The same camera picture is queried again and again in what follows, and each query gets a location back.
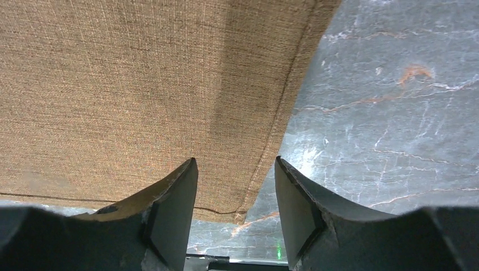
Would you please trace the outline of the brown cloth napkin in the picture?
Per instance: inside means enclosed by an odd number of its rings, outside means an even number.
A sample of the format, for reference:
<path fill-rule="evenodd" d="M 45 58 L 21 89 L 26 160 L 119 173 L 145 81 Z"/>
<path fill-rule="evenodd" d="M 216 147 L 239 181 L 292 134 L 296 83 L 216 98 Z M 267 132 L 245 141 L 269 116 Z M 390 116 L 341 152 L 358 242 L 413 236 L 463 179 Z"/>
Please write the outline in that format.
<path fill-rule="evenodd" d="M 1 198 L 101 208 L 199 168 L 243 224 L 339 1 L 2 1 Z"/>

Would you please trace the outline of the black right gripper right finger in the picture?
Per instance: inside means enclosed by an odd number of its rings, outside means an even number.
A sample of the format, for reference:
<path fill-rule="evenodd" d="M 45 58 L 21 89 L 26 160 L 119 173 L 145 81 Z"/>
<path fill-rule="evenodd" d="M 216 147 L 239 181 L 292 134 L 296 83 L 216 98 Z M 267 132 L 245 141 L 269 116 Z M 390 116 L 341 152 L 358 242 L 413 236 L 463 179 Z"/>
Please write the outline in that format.
<path fill-rule="evenodd" d="M 477 270 L 478 208 L 426 206 L 402 215 L 352 202 L 275 160 L 290 270 Z"/>

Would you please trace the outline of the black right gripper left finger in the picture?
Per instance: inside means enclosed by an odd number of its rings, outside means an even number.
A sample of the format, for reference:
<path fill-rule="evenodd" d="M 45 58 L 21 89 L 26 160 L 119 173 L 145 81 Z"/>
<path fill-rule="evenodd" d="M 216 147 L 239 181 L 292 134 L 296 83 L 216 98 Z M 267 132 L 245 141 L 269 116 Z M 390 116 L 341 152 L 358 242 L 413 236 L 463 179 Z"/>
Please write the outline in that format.
<path fill-rule="evenodd" d="M 183 270 L 197 193 L 190 158 L 95 213 L 1 208 L 2 270 Z"/>

